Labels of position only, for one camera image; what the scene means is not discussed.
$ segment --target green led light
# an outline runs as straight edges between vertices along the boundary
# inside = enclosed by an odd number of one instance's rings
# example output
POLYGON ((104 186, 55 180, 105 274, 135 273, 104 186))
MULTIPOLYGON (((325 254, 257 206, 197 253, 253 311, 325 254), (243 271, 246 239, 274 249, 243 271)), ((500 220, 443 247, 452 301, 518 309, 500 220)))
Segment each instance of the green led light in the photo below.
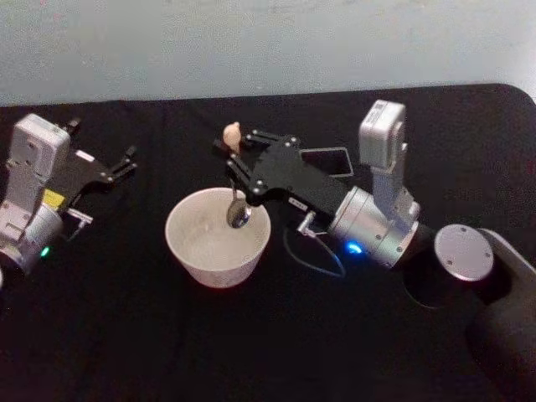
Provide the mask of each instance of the green led light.
POLYGON ((46 257, 50 252, 50 247, 45 247, 43 251, 41 251, 41 258, 46 257))

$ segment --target round metal cap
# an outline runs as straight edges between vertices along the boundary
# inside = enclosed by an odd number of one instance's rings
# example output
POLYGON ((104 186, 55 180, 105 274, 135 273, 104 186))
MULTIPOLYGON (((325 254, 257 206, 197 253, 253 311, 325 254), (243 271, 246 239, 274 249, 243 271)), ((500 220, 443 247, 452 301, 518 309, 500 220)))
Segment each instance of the round metal cap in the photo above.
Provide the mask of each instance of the round metal cap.
POLYGON ((493 251, 477 230, 451 224, 435 237, 435 255, 455 278, 467 282, 481 281, 493 268, 493 251))

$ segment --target cable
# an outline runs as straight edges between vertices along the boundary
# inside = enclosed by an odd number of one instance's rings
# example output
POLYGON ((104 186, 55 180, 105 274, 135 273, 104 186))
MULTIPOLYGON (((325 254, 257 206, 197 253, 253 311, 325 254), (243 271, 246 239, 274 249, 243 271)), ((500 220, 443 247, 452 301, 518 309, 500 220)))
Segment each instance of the cable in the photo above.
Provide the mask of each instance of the cable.
POLYGON ((283 232, 283 245, 285 246, 286 252, 298 263, 301 264, 311 270, 314 270, 316 272, 320 272, 321 274, 333 276, 336 278, 344 278, 346 276, 346 269, 344 268, 343 263, 340 261, 340 259, 337 257, 337 255, 333 252, 332 249, 330 249, 322 240, 320 240, 318 237, 314 237, 313 239, 325 250, 329 253, 329 255, 333 258, 333 260, 337 263, 338 267, 340 268, 340 272, 331 272, 328 270, 324 270, 323 268, 320 268, 319 266, 309 264, 308 262, 302 260, 300 257, 298 257, 294 252, 291 250, 291 247, 288 243, 288 228, 285 228, 285 231, 283 232))

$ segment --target black table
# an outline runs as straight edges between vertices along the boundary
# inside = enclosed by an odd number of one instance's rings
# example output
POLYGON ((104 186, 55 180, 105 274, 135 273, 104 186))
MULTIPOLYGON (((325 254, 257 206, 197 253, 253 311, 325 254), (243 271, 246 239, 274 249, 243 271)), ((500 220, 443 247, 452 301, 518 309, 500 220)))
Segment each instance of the black table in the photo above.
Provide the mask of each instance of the black table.
POLYGON ((29 112, 83 118, 76 146, 109 165, 132 143, 139 171, 79 206, 95 222, 5 301, 0 400, 500 400, 466 350, 482 309, 471 294, 415 305, 399 274, 356 260, 344 280, 297 265, 272 237, 253 276, 211 291, 177 265, 165 219, 186 195, 227 186, 213 139, 232 121, 345 146, 353 181, 358 127, 377 99, 408 106, 406 183, 439 229, 495 229, 532 262, 536 107, 506 85, 212 100, 0 108, 0 153, 29 112))

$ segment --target white wall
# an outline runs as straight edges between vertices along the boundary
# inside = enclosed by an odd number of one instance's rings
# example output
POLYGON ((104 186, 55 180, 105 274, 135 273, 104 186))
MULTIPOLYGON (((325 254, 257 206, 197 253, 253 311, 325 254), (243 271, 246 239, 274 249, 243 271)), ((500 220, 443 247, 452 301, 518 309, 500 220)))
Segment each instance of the white wall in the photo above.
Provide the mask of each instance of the white wall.
POLYGON ((0 0, 0 104, 504 82, 534 0, 0 0))

